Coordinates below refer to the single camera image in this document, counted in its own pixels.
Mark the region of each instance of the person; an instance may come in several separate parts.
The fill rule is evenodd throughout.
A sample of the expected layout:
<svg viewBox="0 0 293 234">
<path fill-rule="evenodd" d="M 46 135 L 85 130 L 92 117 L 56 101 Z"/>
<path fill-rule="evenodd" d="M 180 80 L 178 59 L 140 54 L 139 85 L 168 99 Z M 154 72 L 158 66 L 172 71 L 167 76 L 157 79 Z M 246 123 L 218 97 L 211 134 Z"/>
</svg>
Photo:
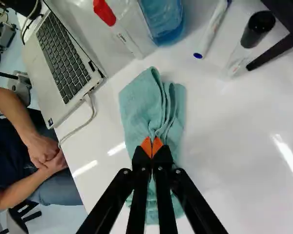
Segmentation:
<svg viewBox="0 0 293 234">
<path fill-rule="evenodd" d="M 29 199 L 42 205 L 82 205 L 54 131 L 39 111 L 0 88 L 0 210 Z"/>
</svg>

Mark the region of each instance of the jeans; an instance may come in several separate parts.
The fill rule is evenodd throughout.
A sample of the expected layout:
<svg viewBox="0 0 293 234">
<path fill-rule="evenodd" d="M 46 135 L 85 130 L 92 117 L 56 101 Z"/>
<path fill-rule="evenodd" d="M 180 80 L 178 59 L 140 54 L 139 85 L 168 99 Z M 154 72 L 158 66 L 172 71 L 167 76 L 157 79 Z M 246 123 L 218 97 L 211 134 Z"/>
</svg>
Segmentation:
<svg viewBox="0 0 293 234">
<path fill-rule="evenodd" d="M 29 174 L 32 174 L 37 168 L 29 164 L 26 166 L 25 170 L 27 170 Z M 73 177 L 68 169 L 60 171 L 47 179 L 35 190 L 28 200 L 44 206 L 51 204 L 78 206 L 83 204 Z"/>
<path fill-rule="evenodd" d="M 58 141 L 54 131 L 45 127 L 40 111 L 32 109 L 28 109 L 28 111 L 38 132 L 45 137 Z M 24 169 L 27 175 L 37 171 L 32 163 L 28 163 Z M 50 204 L 77 206 L 83 204 L 69 169 L 54 174 L 42 183 L 28 199 L 44 206 Z"/>
</svg>

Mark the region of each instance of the teal towel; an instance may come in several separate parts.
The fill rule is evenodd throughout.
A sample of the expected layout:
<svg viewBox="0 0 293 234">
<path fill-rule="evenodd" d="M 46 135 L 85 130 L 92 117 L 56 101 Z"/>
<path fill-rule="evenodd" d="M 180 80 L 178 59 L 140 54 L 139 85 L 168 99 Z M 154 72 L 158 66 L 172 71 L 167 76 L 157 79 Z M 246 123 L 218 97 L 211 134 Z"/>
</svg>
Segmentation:
<svg viewBox="0 0 293 234">
<path fill-rule="evenodd" d="M 161 82 L 154 67 L 142 72 L 119 93 L 125 143 L 130 158 L 146 137 L 157 136 L 168 145 L 178 163 L 181 136 L 185 122 L 186 89 L 180 84 Z M 132 195 L 126 204 L 131 205 Z M 176 218 L 183 214 L 177 198 L 171 194 Z M 146 223 L 158 224 L 155 183 L 149 185 Z"/>
</svg>

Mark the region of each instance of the man's hand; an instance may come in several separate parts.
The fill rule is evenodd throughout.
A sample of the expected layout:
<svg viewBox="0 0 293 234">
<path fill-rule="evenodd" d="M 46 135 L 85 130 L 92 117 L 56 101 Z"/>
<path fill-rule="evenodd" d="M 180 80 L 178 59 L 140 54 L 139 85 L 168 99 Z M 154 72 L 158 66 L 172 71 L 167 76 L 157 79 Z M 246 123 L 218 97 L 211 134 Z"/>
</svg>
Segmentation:
<svg viewBox="0 0 293 234">
<path fill-rule="evenodd" d="M 27 148 L 30 160 L 37 168 L 45 167 L 44 163 L 59 152 L 58 144 L 54 140 L 41 135 L 31 137 Z"/>
<path fill-rule="evenodd" d="M 52 175 L 67 168 L 67 163 L 62 150 L 60 150 L 52 160 L 45 162 L 44 165 L 47 169 L 43 170 L 47 170 Z"/>
</svg>

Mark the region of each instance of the table surface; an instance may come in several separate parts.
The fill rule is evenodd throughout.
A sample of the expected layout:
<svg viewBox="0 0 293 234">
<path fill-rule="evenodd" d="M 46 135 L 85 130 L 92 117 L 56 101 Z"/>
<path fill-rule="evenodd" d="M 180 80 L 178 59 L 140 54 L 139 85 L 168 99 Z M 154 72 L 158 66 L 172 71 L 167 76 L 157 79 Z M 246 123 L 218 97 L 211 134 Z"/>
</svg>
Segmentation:
<svg viewBox="0 0 293 234">
<path fill-rule="evenodd" d="M 186 125 L 180 166 L 230 234 L 293 234 L 293 50 L 251 73 L 228 81 L 223 66 L 260 1 L 233 1 L 205 60 L 193 57 L 215 4 L 185 0 L 184 38 L 134 60 L 94 93 L 97 116 L 63 144 L 87 212 L 121 168 L 130 168 L 118 93 L 155 66 L 163 81 L 187 89 Z M 288 31 L 277 23 L 257 47 L 261 54 Z M 84 103 L 56 129 L 59 138 L 91 114 Z M 111 233 L 125 233 L 123 207 Z M 179 233 L 193 233 L 186 219 Z M 158 233 L 156 225 L 146 233 Z"/>
</svg>

